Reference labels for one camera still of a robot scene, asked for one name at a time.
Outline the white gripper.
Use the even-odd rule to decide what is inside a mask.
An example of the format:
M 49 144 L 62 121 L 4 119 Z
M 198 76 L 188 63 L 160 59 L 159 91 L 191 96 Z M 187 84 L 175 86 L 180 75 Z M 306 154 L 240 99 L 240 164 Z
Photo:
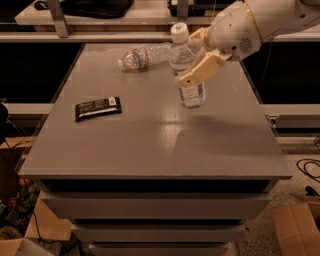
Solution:
M 199 28 L 189 40 L 200 51 L 191 66 L 174 79 L 177 86 L 198 85 L 222 69 L 226 55 L 232 61 L 241 61 L 261 47 L 259 30 L 248 5 L 242 1 L 219 12 L 209 29 Z

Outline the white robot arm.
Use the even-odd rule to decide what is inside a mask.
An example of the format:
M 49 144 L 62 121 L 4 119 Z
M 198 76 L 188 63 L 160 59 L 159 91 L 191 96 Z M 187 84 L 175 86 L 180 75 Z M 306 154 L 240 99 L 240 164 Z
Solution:
M 175 78 L 191 87 L 213 77 L 227 61 L 241 61 L 279 35 L 300 32 L 320 23 L 319 0 L 242 0 L 220 11 L 190 39 L 200 51 Z

